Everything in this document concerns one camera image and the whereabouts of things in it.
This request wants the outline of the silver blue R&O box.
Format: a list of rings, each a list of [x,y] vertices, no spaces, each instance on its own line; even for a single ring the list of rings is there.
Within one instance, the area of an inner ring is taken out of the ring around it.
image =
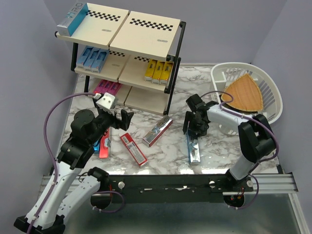
[[[190,164],[200,163],[200,151],[199,151],[199,143],[192,144],[190,142],[190,135],[186,134],[187,138],[187,148],[188,148],[188,159]]]

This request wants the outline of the pink toothpaste box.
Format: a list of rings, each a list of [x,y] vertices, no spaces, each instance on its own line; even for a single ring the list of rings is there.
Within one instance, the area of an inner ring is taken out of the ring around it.
[[[103,92],[103,86],[105,85],[107,80],[102,80],[98,85],[97,87],[94,89],[93,93],[101,93],[101,94],[104,94]]]
[[[115,96],[115,95],[118,93],[118,91],[119,91],[119,89],[121,88],[121,86],[122,86],[122,84],[117,83],[117,82],[114,82],[114,83],[111,85],[111,87],[109,88],[108,92],[109,92],[111,95]]]
[[[103,92],[109,92],[111,87],[114,85],[114,82],[112,81],[106,81],[105,85],[103,86]]]

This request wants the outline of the blue metallic toothpaste box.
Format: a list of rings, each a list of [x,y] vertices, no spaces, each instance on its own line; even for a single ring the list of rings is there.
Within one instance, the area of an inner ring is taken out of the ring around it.
[[[94,145],[94,154],[96,154],[96,155],[99,154],[99,144]]]

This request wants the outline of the yellow toothpaste box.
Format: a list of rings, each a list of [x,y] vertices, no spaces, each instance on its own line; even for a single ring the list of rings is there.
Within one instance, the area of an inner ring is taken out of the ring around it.
[[[158,61],[156,63],[155,70],[154,70],[153,77],[152,77],[152,83],[160,84],[160,78],[162,75],[164,65],[165,65],[165,62],[163,61]]]
[[[161,85],[167,85],[168,84],[173,64],[174,63],[170,62],[170,61],[167,61],[164,63],[163,70],[162,70],[161,76],[159,78],[159,83]]]
[[[149,60],[148,67],[144,75],[144,78],[146,81],[152,81],[156,64],[157,64],[157,60],[154,60],[154,59]]]

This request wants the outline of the light blue toothpaste box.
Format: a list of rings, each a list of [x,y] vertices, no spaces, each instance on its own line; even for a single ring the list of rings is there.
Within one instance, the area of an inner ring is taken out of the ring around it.
[[[100,49],[99,50],[97,57],[95,58],[95,60],[92,64],[92,67],[91,67],[91,71],[93,73],[100,73],[101,72],[101,70],[105,64],[105,61],[108,58],[109,53],[110,53],[110,51],[106,50],[106,49]]]
[[[84,63],[84,66],[83,66],[83,69],[84,69],[84,70],[86,70],[86,71],[91,71],[92,64],[93,64],[93,62],[95,61],[96,57],[98,56],[99,51],[100,51],[100,48],[96,48],[96,47],[94,47],[94,48],[91,50],[91,52],[90,52],[90,54],[89,54],[87,60],[86,60],[85,63]]]
[[[79,58],[77,59],[76,62],[76,67],[83,68],[85,62],[87,61],[93,47],[92,46],[85,46],[84,50],[80,54]]]

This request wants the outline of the pink toothpaste box back side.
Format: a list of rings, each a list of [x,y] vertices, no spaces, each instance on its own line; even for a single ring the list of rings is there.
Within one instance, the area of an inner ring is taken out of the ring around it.
[[[117,83],[117,82],[114,82],[114,83],[111,85],[111,87],[109,88],[108,92],[109,92],[111,95],[115,96],[115,95],[118,93],[118,91],[119,91],[119,89],[121,88],[121,86],[122,86],[122,84]]]

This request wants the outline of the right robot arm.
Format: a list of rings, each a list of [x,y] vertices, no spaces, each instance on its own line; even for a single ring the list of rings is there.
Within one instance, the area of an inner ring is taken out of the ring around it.
[[[185,114],[182,131],[188,137],[188,144],[205,136],[211,122],[238,133],[242,155],[225,173],[224,185],[228,190],[241,187],[242,180],[264,161],[263,157],[273,151],[278,153],[279,145],[264,115],[245,115],[225,108],[223,102],[204,102],[198,94],[190,96],[186,103],[190,111]]]

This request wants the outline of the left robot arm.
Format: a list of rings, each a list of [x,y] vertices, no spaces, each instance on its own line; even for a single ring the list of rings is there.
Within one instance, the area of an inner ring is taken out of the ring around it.
[[[62,145],[55,169],[43,193],[32,210],[20,216],[14,227],[27,234],[61,234],[69,217],[91,194],[109,189],[108,173],[93,168],[82,185],[69,195],[72,183],[94,154],[94,144],[110,127],[127,130],[133,112],[121,110],[121,118],[99,110],[96,117],[91,110],[84,109],[74,115],[70,137]]]

